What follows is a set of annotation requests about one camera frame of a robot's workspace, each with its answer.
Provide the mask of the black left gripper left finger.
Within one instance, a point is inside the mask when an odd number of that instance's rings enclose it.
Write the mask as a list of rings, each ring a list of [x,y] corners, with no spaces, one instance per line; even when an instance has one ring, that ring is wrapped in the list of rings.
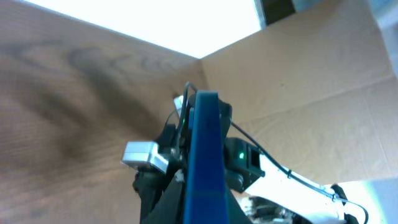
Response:
[[[179,224],[182,222],[185,178],[180,169],[176,171],[165,192],[160,197],[149,217],[150,224]]]

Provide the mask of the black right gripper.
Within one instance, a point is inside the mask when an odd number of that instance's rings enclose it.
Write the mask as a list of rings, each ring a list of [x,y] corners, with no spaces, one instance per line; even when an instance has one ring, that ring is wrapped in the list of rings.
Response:
[[[224,143],[232,107],[218,95],[183,97],[178,124],[132,142],[133,189],[142,218],[228,218]]]

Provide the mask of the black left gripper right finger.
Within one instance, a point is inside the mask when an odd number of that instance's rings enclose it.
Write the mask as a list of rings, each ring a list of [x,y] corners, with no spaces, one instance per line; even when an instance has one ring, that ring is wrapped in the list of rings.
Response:
[[[227,188],[226,192],[229,224],[252,224],[252,221],[250,221],[239,206],[230,188]]]

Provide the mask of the blue Samsung Galaxy smartphone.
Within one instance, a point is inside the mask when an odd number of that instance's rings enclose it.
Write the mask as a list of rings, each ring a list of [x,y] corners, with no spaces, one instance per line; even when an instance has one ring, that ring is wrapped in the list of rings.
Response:
[[[228,222],[218,93],[199,90],[193,109],[183,224]]]

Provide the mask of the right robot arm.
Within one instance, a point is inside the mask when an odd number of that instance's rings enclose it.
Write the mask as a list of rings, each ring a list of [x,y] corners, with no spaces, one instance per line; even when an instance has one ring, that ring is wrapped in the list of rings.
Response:
[[[133,141],[141,223],[357,223],[339,185],[324,187],[280,165],[248,134],[228,136],[231,106],[213,91],[184,96],[178,124]]]

